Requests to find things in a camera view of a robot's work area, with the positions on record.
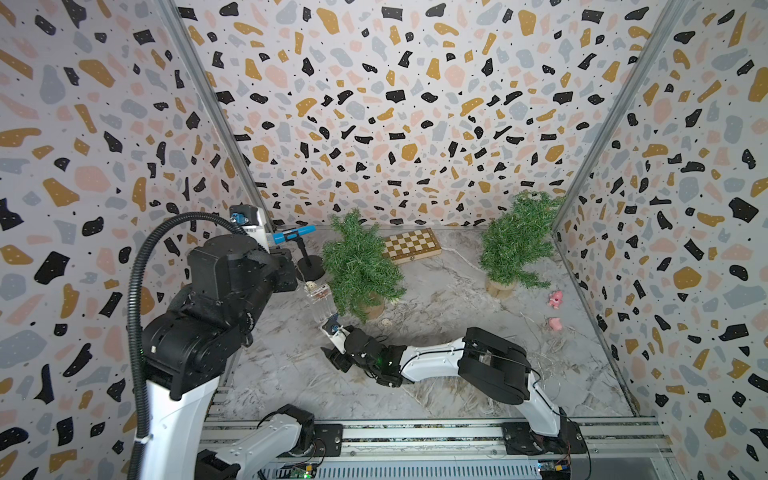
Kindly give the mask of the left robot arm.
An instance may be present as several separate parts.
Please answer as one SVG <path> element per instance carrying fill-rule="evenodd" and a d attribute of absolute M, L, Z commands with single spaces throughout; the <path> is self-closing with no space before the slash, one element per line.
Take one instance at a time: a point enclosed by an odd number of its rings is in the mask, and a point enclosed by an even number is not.
<path fill-rule="evenodd" d="M 287 404 L 229 447 L 200 446 L 208 406 L 231 357 L 275 293 L 298 287 L 291 253 L 247 235 L 208 240 L 188 255 L 191 282 L 141 329 L 148 427 L 137 435 L 139 479 L 255 479 L 281 455 L 315 452 L 314 416 Z"/>

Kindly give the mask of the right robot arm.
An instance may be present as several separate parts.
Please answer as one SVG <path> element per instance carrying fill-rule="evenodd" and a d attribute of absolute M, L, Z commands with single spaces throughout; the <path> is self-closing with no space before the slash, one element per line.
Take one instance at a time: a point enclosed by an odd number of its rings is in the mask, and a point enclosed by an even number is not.
<path fill-rule="evenodd" d="M 384 387 L 400 388 L 432 378 L 457 377 L 491 400 L 515 407 L 525 418 L 502 427 L 506 452 L 564 457 L 586 454 L 580 426 L 549 400 L 526 350 L 478 327 L 434 346 L 387 345 L 355 327 L 324 329 L 332 342 L 322 349 L 341 372 L 355 366 Z"/>

